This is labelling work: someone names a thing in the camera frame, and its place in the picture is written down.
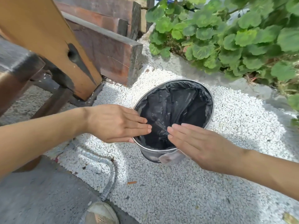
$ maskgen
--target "shoe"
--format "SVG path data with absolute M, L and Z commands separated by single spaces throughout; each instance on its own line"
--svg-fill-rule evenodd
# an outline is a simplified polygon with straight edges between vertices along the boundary
M 112 207 L 99 201 L 87 209 L 84 224 L 119 224 L 119 221 Z

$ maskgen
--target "metal bucket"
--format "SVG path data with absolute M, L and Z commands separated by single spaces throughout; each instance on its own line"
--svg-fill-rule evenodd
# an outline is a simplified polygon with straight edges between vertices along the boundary
M 149 94 L 152 93 L 153 90 L 159 88 L 159 87 L 162 87 L 163 85 L 167 84 L 167 83 L 171 83 L 171 82 L 179 82 L 179 81 L 189 81 L 189 82 L 193 82 L 193 83 L 197 83 L 199 85 L 201 85 L 201 87 L 204 88 L 205 92 L 208 93 L 210 96 L 211 96 L 211 99 L 212 99 L 212 112 L 211 112 L 211 116 L 209 117 L 209 119 L 207 120 L 206 122 L 206 125 L 204 126 L 204 128 L 206 128 L 209 123 L 211 122 L 211 119 L 212 119 L 212 116 L 213 116 L 213 113 L 214 113 L 214 98 L 210 92 L 210 90 L 204 86 L 202 83 L 200 82 L 197 82 L 195 80 L 190 80 L 190 79 L 175 79 L 175 80 L 170 80 L 170 81 L 167 81 L 167 82 L 164 82 L 158 86 L 155 86 L 154 88 L 152 88 L 151 90 L 149 90 L 146 94 L 144 94 L 140 99 L 139 101 L 136 103 L 136 105 L 134 106 L 134 109 L 136 110 L 139 103 L 144 100 L 145 97 L 147 97 Z M 171 152 L 174 152 L 175 150 L 177 150 L 177 148 L 171 148 L 171 149 L 166 149 L 166 150 L 158 150 L 158 149 L 154 149 L 154 148 L 148 148 L 148 147 L 145 147 L 143 145 L 141 145 L 138 140 L 137 140 L 137 137 L 134 137 L 133 138 L 134 142 L 140 146 L 140 150 L 141 150 L 141 153 L 143 154 L 143 156 L 145 158 L 147 158 L 149 161 L 152 161 L 152 162 L 155 162 L 155 163 L 160 163 L 159 161 L 159 157 L 162 156 L 163 154 L 166 154 L 166 153 L 171 153 Z

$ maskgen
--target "metal rim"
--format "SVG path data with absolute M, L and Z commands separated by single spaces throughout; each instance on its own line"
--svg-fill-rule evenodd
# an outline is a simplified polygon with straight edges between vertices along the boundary
M 163 84 L 165 83 L 169 83 L 169 82 L 175 82 L 175 81 L 190 81 L 190 82 L 195 82 L 195 83 L 198 83 L 200 84 L 201 86 L 203 86 L 211 95 L 212 97 L 212 102 L 213 102 L 213 107 L 212 107 L 212 113 L 211 113 L 211 117 L 210 119 L 208 120 L 207 124 L 205 125 L 204 129 L 207 128 L 207 126 L 210 124 L 211 120 L 212 120 L 212 117 L 213 117 L 213 114 L 214 114 L 214 107 L 215 107 L 215 103 L 214 103 L 214 97 L 211 93 L 211 91 L 202 83 L 198 82 L 198 81 L 195 81 L 195 80 L 192 80 L 192 79 L 173 79 L 173 80 L 169 80 L 169 81 L 166 81 L 166 82 L 163 82 L 161 84 L 159 84 L 158 86 L 155 86 L 154 88 L 152 88 L 151 90 L 147 91 L 144 95 L 142 95 L 142 97 L 137 101 L 136 105 L 134 106 L 134 110 L 136 108 L 136 106 L 138 105 L 138 103 L 143 99 L 143 97 L 150 93 L 151 91 L 153 91 L 154 89 L 158 88 L 159 86 L 162 86 Z M 177 150 L 178 148 L 171 148 L 171 149 L 166 149 L 166 150 L 155 150 L 155 149 L 151 149 L 151 148 L 147 148 L 147 147 L 144 147 L 143 145 L 141 145 L 139 142 L 137 142 L 137 140 L 135 139 L 136 137 L 133 137 L 133 140 L 134 142 L 139 145 L 140 147 L 142 147 L 143 149 L 146 149 L 148 151 L 152 151 L 152 152 L 159 152 L 159 153 L 167 153 L 167 152 L 171 152 L 171 151 L 174 151 L 174 150 Z

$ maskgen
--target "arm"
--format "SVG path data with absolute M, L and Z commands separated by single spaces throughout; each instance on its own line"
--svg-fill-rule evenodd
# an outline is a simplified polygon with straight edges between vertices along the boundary
M 146 122 L 132 109 L 98 105 L 1 126 L 0 177 L 83 133 L 107 143 L 131 142 L 132 137 L 151 132 Z
M 201 168 L 245 178 L 299 201 L 299 163 L 240 148 L 189 124 L 174 124 L 168 132 L 168 139 Z

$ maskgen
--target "trash can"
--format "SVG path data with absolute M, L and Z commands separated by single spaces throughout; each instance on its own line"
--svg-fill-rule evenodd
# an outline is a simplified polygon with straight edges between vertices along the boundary
M 206 128 L 214 112 L 214 100 L 200 82 L 175 79 L 152 88 L 134 109 L 152 125 L 152 132 L 133 140 L 145 158 L 160 163 L 160 156 L 177 150 L 168 140 L 167 127 L 188 123 Z

